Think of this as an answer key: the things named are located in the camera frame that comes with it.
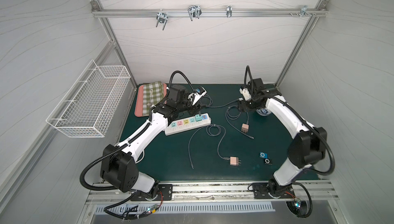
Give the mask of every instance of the green checkered towel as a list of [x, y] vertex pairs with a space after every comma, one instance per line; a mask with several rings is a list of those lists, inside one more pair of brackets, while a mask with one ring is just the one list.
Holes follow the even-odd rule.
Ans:
[[163, 84], [160, 81], [144, 85], [144, 96], [143, 96], [143, 110], [142, 116], [149, 115], [149, 109], [152, 107], [147, 107], [147, 103], [152, 103], [156, 105], [164, 98]]

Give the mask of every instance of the white power strip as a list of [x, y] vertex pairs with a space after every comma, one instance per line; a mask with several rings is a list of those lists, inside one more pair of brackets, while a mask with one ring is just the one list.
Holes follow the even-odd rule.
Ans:
[[208, 113], [195, 115], [188, 118], [178, 119], [173, 121], [168, 127], [165, 128], [165, 135], [181, 133], [195, 128], [204, 127], [211, 124], [211, 118]]

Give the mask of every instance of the metal vent grille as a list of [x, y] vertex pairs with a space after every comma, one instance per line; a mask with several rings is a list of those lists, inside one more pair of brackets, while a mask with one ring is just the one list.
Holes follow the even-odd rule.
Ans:
[[[111, 211], [121, 214], [138, 204], [122, 204], [112, 208]], [[151, 203], [141, 203], [137, 214], [146, 211]], [[105, 204], [98, 204], [95, 214], [106, 214]], [[271, 212], [271, 202], [219, 202], [219, 203], [164, 203], [156, 213], [161, 214], [183, 214], [183, 213], [249, 213], [249, 212]]]

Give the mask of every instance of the wire basket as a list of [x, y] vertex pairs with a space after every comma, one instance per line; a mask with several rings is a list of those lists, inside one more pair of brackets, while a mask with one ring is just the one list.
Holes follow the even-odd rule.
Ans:
[[[77, 80], [47, 118], [47, 123], [70, 138], [104, 137], [130, 80], [123, 65], [93, 66], [86, 67], [81, 74], [88, 76], [86, 80]], [[67, 100], [72, 90], [77, 91]]]

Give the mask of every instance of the dark green table mat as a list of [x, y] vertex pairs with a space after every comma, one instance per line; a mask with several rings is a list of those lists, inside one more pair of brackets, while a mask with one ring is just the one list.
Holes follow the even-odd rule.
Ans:
[[[241, 97], [240, 84], [204, 84], [201, 86], [212, 98], [213, 106], [220, 106]], [[134, 115], [136, 99], [137, 97], [128, 115], [121, 141], [134, 133], [147, 119], [147, 117]], [[203, 103], [208, 103], [208, 101], [206, 98], [203, 99]], [[227, 107], [204, 108], [201, 113], [208, 113], [212, 124], [226, 128], [226, 136], [219, 148], [220, 154], [224, 157], [239, 157], [241, 164], [238, 167], [230, 166], [229, 161], [221, 159], [217, 154], [216, 150], [222, 134], [210, 137], [203, 128], [194, 135], [190, 143], [194, 169], [190, 166], [188, 143], [196, 129], [170, 136], [161, 132], [145, 148], [145, 158], [137, 164], [138, 170], [160, 181], [268, 180], [271, 178], [287, 158], [287, 148], [292, 141], [290, 134], [274, 114], [263, 117], [256, 112], [249, 112], [247, 134], [254, 137], [250, 139], [226, 122], [226, 109]], [[238, 111], [233, 109], [230, 112], [235, 115]], [[189, 114], [185, 113], [180, 117], [187, 118]], [[246, 113], [242, 113], [237, 120], [230, 122], [240, 129], [242, 123], [246, 123], [246, 119]], [[212, 128], [211, 131], [216, 133], [217, 129]], [[264, 164], [264, 159], [259, 157], [260, 152], [267, 153], [273, 164]], [[313, 180], [318, 177], [315, 173], [308, 172], [299, 176], [299, 179]]]

